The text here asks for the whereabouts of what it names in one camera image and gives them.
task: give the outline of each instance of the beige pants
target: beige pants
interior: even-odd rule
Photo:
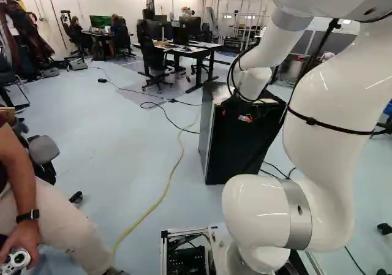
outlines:
[[[37,178],[37,206],[42,242],[72,256],[89,275],[102,275],[111,266],[111,251],[91,223],[55,186]],[[0,199],[0,234],[16,225],[17,206],[9,189]]]

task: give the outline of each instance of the yellow cable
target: yellow cable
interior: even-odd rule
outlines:
[[[195,121],[194,121],[192,124],[189,124],[189,125],[183,127],[183,128],[181,129],[181,131],[178,132],[177,140],[178,140],[178,142],[179,142],[179,145],[181,146],[181,156],[179,157],[179,159],[177,160],[177,163],[174,165],[174,167],[172,168],[172,170],[171,170],[171,172],[170,172],[169,178],[168,178],[167,183],[166,183],[166,186],[165,186],[165,190],[163,191],[162,195],[160,196],[160,199],[158,199],[158,201],[157,201],[155,204],[153,204],[153,206],[150,207],[150,209],[149,209],[147,212],[145,212],[145,213],[142,215],[142,217],[141,217],[136,223],[134,223],[134,224],[131,226],[131,228],[129,228],[128,230],[126,230],[126,231],[117,239],[117,241],[116,241],[116,243],[115,243],[115,246],[113,247],[113,256],[114,256],[114,257],[115,257],[115,255],[116,255],[116,251],[117,251],[118,246],[119,246],[120,243],[124,240],[124,238],[127,237],[136,227],[138,227],[138,225],[139,225],[140,223],[142,223],[143,220],[146,219],[147,216],[150,215],[150,214],[159,206],[159,204],[162,202],[162,200],[165,198],[165,196],[166,196],[166,194],[167,194],[167,192],[168,192],[168,190],[169,190],[170,181],[172,181],[173,174],[174,174],[175,170],[177,169],[179,163],[181,162],[181,160],[183,159],[183,156],[184,156],[184,151],[185,151],[185,149],[184,149],[184,145],[183,145],[183,143],[182,143],[182,141],[181,141],[181,134],[184,132],[184,129],[191,128],[191,127],[192,127],[193,125],[195,125],[197,122],[198,122],[198,114],[196,115]]]

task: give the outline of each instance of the hand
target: hand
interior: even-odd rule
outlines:
[[[31,262],[28,269],[34,267],[39,261],[39,252],[37,246],[40,243],[40,235],[38,232],[38,222],[35,220],[26,220],[20,222],[12,231],[6,243],[4,243],[0,251],[0,264],[3,264],[12,247],[22,247],[31,256]]]

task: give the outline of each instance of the caster wheel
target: caster wheel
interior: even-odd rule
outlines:
[[[83,200],[83,193],[81,191],[78,191],[76,194],[71,196],[71,198],[69,199],[69,202],[74,203],[74,204],[78,204],[78,203],[81,203],[82,200]]]
[[[382,235],[388,235],[392,233],[392,227],[389,226],[387,223],[381,223],[377,225],[377,230],[382,234]]]
[[[384,269],[379,269],[376,273],[376,275],[388,275]]]

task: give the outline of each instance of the light blue floor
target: light blue floor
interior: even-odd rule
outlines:
[[[145,80],[110,62],[91,65],[104,68],[118,86]],[[190,65],[190,61],[184,60],[183,65]],[[216,69],[224,74],[227,66],[216,65]],[[112,247],[117,237],[159,198],[180,147],[176,141],[178,130],[161,110],[142,110],[114,86],[99,84],[97,79],[103,77],[101,70],[88,69],[61,72],[59,77],[30,83],[27,88],[32,104],[21,116],[26,118],[31,134],[49,135],[57,142],[61,154],[55,160],[56,185],[67,196],[83,191],[81,210],[97,224]],[[291,92],[281,86],[269,89],[285,100]],[[199,89],[179,100],[199,104],[201,95]],[[23,100],[13,88],[11,97],[15,103]],[[164,107],[179,126],[192,123],[200,109],[181,104]],[[198,136],[184,133],[182,139],[185,155],[166,199],[118,249],[116,266],[132,274],[159,274],[162,229],[204,227],[223,220],[222,186],[206,186],[203,182]],[[355,171],[356,228],[349,248],[368,275],[379,268],[392,272],[392,236],[382,237],[375,229],[380,222],[392,223],[391,156],[392,137],[375,137],[367,143]],[[280,134],[266,160],[284,172],[293,167]],[[267,165],[263,168],[277,174]],[[48,259],[42,274],[83,274],[62,253],[49,247],[42,248],[42,252]],[[360,274],[344,250],[316,256],[326,274]]]

